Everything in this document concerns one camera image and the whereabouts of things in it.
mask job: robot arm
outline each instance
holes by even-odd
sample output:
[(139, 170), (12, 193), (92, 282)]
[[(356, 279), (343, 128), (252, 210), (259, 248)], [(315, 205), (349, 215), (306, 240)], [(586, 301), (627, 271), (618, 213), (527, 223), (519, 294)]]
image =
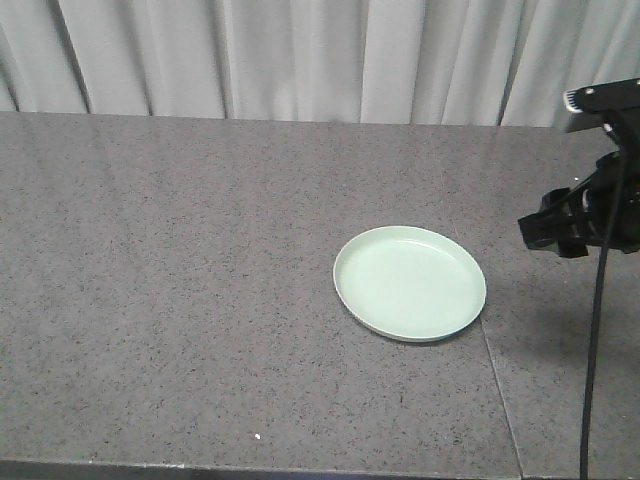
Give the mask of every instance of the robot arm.
[(595, 172), (575, 187), (542, 197), (540, 210), (518, 220), (527, 248), (552, 250), (566, 258), (588, 255), (587, 245), (602, 246), (614, 187), (624, 175), (611, 248), (640, 250), (640, 79), (566, 92), (574, 113), (600, 115), (602, 128), (619, 150), (596, 162)]

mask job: curtain fold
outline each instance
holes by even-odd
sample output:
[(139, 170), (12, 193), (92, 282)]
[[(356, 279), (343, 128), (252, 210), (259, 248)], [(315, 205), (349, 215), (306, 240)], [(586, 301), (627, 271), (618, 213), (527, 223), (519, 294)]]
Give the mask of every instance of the curtain fold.
[(561, 125), (637, 0), (0, 0), (0, 110)]

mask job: light green plate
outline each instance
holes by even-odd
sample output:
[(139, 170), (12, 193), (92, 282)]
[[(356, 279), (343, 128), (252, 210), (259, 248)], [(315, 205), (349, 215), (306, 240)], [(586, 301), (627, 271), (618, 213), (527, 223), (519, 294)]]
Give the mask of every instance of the light green plate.
[(416, 227), (380, 227), (340, 250), (333, 281), (343, 303), (370, 329), (397, 340), (440, 340), (478, 316), (482, 270), (453, 240)]

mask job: granite countertop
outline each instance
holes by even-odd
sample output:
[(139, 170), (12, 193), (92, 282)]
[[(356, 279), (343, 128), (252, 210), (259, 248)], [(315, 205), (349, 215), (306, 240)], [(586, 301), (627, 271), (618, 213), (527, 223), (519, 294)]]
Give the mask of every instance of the granite countertop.
[[(598, 130), (0, 128), (0, 477), (577, 477), (597, 250), (528, 251), (516, 220), (614, 149)], [(479, 321), (429, 346), (356, 322), (333, 260), (382, 225), (474, 255)], [(639, 277), (612, 252), (594, 478), (640, 478)]]

